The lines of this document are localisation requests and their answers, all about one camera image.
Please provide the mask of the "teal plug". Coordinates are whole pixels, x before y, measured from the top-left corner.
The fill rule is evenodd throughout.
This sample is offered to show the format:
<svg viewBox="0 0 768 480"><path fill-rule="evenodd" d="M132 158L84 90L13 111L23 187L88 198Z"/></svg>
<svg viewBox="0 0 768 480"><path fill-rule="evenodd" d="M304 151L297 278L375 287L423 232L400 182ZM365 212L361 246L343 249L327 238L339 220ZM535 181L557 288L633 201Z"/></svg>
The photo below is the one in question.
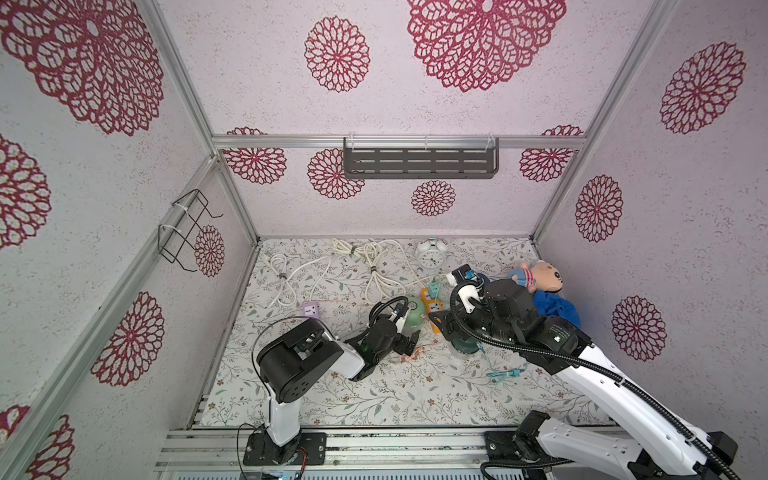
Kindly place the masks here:
<svg viewBox="0 0 768 480"><path fill-rule="evenodd" d="M430 299L438 299L440 292L440 284L437 281L432 281L427 288Z"/></svg>

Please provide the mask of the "light green meat grinder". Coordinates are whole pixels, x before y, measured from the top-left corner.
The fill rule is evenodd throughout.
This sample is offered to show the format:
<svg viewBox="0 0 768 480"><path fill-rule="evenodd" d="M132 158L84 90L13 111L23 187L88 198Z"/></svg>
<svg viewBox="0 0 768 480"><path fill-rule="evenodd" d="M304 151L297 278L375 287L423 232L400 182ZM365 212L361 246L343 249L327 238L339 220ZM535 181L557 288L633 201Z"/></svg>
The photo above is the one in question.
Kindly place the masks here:
<svg viewBox="0 0 768 480"><path fill-rule="evenodd" d="M426 318L426 307L422 300L416 297L408 298L408 312L403 325L403 330L420 330Z"/></svg>

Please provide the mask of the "dark green meat grinder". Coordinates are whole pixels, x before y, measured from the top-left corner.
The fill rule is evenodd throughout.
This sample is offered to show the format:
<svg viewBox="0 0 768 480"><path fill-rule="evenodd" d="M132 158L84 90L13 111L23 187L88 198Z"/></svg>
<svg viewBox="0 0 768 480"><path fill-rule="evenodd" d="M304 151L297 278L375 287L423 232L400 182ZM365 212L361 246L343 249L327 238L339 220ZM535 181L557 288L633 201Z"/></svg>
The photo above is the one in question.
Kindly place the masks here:
<svg viewBox="0 0 768 480"><path fill-rule="evenodd" d="M476 339L469 337L467 339L455 337L451 340L453 349L462 355L473 355L480 350L480 345Z"/></svg>

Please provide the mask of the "orange power strip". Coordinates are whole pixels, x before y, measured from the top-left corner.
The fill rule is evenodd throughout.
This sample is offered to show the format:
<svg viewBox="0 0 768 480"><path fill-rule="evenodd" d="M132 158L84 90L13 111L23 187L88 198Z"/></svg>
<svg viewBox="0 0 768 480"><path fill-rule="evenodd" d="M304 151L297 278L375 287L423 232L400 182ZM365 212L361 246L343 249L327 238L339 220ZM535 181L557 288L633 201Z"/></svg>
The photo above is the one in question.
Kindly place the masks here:
<svg viewBox="0 0 768 480"><path fill-rule="evenodd" d="M421 300L425 306L425 309L427 312L427 320L430 322L433 332L435 334L440 334L441 331L439 329L439 326L433 322L433 320L430 317L430 314L443 311L444 307L442 302L437 297L432 296L432 293L429 288L423 288L421 290Z"/></svg>

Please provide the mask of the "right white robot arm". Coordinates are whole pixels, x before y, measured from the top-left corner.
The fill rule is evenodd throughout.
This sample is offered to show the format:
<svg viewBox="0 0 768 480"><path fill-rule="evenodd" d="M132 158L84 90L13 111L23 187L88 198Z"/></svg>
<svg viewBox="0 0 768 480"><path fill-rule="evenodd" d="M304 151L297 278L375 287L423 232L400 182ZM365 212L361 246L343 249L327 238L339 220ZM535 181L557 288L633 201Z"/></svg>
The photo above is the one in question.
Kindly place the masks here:
<svg viewBox="0 0 768 480"><path fill-rule="evenodd" d="M568 320L538 313L512 279L452 281L448 309L434 321L448 339L512 351L580 391L627 433L621 439L530 412L481 466L545 471L580 464L617 479L735 479L738 446L665 407L626 376Z"/></svg>

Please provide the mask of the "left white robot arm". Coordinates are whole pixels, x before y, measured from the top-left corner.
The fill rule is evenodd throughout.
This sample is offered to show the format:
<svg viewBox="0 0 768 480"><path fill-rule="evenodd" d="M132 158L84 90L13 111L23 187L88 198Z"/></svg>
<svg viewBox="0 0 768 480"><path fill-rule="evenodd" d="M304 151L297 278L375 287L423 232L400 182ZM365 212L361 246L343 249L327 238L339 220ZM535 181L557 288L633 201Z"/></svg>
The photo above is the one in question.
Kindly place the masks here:
<svg viewBox="0 0 768 480"><path fill-rule="evenodd" d="M328 372L358 382L370 376L389 354L412 355L420 333L403 334L403 323L382 317L362 334L341 341L321 320L306 317L264 346L255 365L268 394L268 410L264 423L254 427L248 437L242 464L323 464L327 435L302 431L302 398Z"/></svg>

